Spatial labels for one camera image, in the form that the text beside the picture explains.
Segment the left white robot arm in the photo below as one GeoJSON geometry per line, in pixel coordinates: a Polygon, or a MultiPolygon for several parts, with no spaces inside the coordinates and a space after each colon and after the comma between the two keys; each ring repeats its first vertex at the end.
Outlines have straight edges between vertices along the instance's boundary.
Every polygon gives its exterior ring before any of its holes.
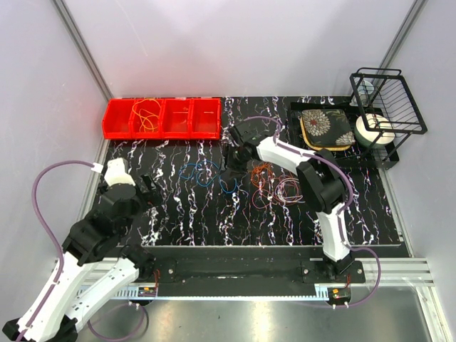
{"type": "Polygon", "coordinates": [[[134,181],[128,163],[119,157],[106,165],[91,163],[92,171],[103,176],[100,201],[70,229],[58,243],[45,222],[36,199],[43,170],[32,187],[32,204],[58,252],[58,261],[48,281],[26,313],[7,321],[2,328],[10,341],[76,341],[90,319],[121,288],[132,282],[157,283],[160,271],[156,258],[140,245],[121,250],[107,273],[84,292],[79,289],[107,254],[128,234],[133,221],[161,203],[158,186],[143,175],[134,181]]]}

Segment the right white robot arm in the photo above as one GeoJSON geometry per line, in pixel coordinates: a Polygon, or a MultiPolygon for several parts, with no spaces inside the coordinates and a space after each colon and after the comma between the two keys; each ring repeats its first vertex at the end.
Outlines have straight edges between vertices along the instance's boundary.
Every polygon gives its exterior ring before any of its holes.
{"type": "Polygon", "coordinates": [[[346,175],[327,150],[310,151],[290,145],[274,133],[261,133],[247,121],[229,129],[233,144],[223,149],[224,171],[238,177],[252,160],[267,162],[288,170],[297,177],[304,202],[317,214],[323,237],[321,272],[332,282],[348,276],[353,263],[348,243],[345,210],[353,198],[346,175]]]}

